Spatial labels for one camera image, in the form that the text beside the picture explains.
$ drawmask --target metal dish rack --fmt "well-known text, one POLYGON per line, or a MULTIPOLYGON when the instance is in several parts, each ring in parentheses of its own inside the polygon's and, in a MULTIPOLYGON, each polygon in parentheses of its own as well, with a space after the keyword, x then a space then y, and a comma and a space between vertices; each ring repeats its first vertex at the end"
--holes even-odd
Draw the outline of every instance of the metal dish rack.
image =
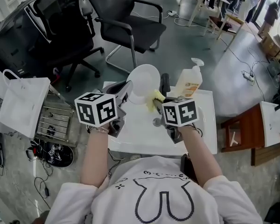
POLYGON ((75 147, 76 145, 69 142, 70 126, 74 112, 74 105, 69 104, 50 85, 47 97, 43 102, 35 137, 46 142, 75 147))

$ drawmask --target white t-shirt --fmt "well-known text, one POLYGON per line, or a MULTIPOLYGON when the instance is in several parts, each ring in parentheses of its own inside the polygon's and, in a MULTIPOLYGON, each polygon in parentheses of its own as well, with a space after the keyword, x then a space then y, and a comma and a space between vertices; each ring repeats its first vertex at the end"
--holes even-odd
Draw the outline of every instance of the white t-shirt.
POLYGON ((238 182, 218 176, 204 187, 180 171, 180 160, 159 156, 120 165, 98 189, 65 183, 46 224, 260 224, 238 182))

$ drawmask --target wristband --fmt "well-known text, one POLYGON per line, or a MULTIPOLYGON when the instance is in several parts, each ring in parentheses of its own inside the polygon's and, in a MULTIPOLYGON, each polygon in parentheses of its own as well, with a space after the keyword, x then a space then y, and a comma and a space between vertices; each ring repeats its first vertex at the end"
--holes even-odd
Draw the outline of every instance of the wristband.
POLYGON ((96 128, 96 127, 90 126, 90 131, 92 131, 92 130, 94 130, 94 131, 96 131, 96 132, 99 132, 99 133, 106 133, 106 134, 109 133, 109 129, 106 129, 106 128, 104 128, 104 127, 98 127, 98 128, 96 128))

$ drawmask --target cardboard box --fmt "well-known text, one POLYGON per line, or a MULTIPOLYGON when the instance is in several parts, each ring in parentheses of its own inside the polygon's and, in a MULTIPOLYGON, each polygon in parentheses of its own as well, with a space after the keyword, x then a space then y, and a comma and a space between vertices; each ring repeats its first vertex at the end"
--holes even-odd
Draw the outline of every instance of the cardboard box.
POLYGON ((271 57, 274 57, 280 50, 280 42, 278 42, 275 37, 271 37, 270 34, 267 34, 266 37, 262 39, 260 45, 264 53, 271 57))

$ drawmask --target chair backrest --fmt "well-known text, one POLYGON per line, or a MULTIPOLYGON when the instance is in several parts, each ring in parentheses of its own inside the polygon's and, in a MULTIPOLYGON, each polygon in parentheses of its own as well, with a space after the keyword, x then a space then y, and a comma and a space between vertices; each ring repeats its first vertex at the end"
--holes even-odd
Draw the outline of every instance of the chair backrest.
POLYGON ((133 0, 89 0, 99 18, 120 21, 134 8, 133 0))
POLYGON ((87 21, 80 12, 79 0, 36 0, 33 7, 51 41, 57 35, 71 37, 81 29, 88 28, 87 21))

